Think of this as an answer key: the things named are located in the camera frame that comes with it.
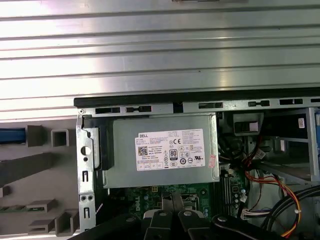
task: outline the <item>motherboard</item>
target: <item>motherboard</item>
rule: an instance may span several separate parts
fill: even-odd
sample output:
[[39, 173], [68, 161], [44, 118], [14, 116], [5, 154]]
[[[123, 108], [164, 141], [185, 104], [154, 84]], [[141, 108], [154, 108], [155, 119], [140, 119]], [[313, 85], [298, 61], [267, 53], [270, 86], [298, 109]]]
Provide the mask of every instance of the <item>motherboard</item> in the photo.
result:
[[124, 188], [119, 199], [125, 199], [128, 211], [141, 219], [148, 210], [162, 209], [162, 193], [180, 193], [184, 208], [200, 211], [206, 219], [217, 214], [236, 217], [246, 184], [241, 172], [227, 168], [219, 182]]
[[180, 193], [186, 210], [200, 211], [208, 219], [212, 217], [210, 183], [127, 188], [127, 198], [134, 202], [129, 212], [142, 219], [146, 211], [162, 209], [162, 193]]

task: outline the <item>pink sticker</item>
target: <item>pink sticker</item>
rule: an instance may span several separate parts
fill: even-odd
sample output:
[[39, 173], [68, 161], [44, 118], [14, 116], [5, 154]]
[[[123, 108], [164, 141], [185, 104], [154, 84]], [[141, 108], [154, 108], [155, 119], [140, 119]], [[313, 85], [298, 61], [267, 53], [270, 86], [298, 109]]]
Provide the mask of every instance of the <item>pink sticker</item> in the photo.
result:
[[213, 169], [216, 165], [216, 155], [210, 155], [210, 160], [209, 160], [209, 164], [208, 164], [208, 168]]

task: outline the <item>80 plus logo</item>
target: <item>80 plus logo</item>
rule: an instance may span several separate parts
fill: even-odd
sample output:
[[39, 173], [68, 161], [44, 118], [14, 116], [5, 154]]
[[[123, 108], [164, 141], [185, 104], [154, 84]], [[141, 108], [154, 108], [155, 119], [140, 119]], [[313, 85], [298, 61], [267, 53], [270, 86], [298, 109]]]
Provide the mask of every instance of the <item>80 plus logo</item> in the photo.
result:
[[177, 149], [169, 150], [169, 157], [171, 161], [178, 160], [178, 150]]

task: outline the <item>blue plastic tab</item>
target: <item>blue plastic tab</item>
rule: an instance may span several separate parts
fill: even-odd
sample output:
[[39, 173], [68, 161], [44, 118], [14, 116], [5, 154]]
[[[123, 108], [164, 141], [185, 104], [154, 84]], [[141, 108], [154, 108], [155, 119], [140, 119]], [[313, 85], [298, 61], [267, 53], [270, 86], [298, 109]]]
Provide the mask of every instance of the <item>blue plastic tab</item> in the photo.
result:
[[26, 143], [25, 128], [0, 128], [0, 144]]

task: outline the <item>barcode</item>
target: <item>barcode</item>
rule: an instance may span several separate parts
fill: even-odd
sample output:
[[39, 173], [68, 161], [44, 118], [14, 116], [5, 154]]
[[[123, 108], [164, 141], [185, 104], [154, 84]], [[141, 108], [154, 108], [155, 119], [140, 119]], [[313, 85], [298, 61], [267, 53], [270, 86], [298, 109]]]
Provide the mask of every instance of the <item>barcode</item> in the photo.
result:
[[138, 154], [139, 154], [139, 156], [147, 156], [148, 155], [148, 147], [147, 146], [138, 146]]

